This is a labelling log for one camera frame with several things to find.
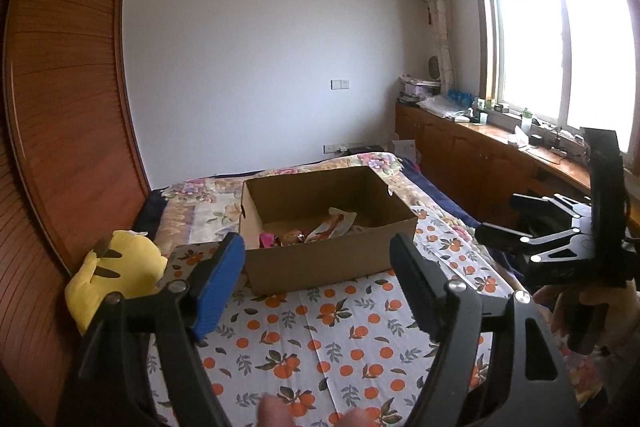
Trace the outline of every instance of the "open cardboard box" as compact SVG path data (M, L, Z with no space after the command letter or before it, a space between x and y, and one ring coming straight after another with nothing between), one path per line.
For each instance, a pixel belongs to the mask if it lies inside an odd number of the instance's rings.
M291 247L260 248L261 232L310 232L329 207L357 212L355 224L372 227ZM369 167L253 178L242 186L240 235L244 267L256 295L274 295L371 275L390 268L389 242L414 237L417 217Z

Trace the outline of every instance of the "window frame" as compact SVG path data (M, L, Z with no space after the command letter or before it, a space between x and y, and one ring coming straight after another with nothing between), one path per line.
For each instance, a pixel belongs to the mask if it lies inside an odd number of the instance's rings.
M634 41L636 43L636 103L634 104L634 119L631 129L631 136L629 140L629 147L626 154L623 155L625 166L636 176L640 174L640 0L627 0L629 11L631 15L632 32L634 35ZM571 61L571 41L570 41L570 27L568 24L568 13L566 8L566 1L561 0L562 10L562 40L564 55L563 60L567 60L570 65ZM502 72L500 68L500 62L502 60L501 55L501 43L500 39L500 25L496 23L499 17L498 3L496 0L478 0L478 13L479 13L479 29L480 29L480 85L479 96L481 98L494 98L498 100L498 94L502 92L502 86L498 75ZM562 98L561 98L561 112L558 121L566 121L566 114L563 115L563 111L566 112L568 103L564 103L565 97L569 97L571 78L571 67L564 68L565 74L569 76L568 81L563 77L562 81ZM546 118L546 120L554 121L555 119ZM565 128L576 133L577 129L565 125Z

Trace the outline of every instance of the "white wall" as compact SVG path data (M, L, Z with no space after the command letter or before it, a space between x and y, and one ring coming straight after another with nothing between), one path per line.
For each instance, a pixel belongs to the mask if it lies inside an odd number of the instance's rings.
M420 0L124 0L132 119L152 187L386 142L396 78L426 74ZM332 78L349 90L330 90Z

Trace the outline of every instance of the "hand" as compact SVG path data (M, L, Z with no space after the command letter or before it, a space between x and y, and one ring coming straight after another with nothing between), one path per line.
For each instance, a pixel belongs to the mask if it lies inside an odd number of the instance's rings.
M368 427L371 419L362 409L353 409L335 427ZM258 404L258 427L295 427L293 416L279 398L266 394Z
M558 297L551 317L550 328L552 333L557 331L562 336L568 333L568 327L564 321L562 292L569 288L576 287L548 285L540 288L533 295L534 302L542 305L549 305L553 299ZM587 306L609 305L604 328L598 337L598 345L600 347L607 346L607 349L612 351L626 344L626 341L640 324L640 299L636 295L636 283L633 280L627 281L624 288L610 288L597 284L577 288L580 304Z

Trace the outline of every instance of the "yellow plush toy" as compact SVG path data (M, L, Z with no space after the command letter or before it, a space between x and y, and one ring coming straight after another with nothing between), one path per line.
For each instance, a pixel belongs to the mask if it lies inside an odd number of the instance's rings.
M139 233L116 230L110 241L98 241L65 288L66 306L80 333L84 335L107 293L120 292L129 299L156 293L165 267L166 257Z

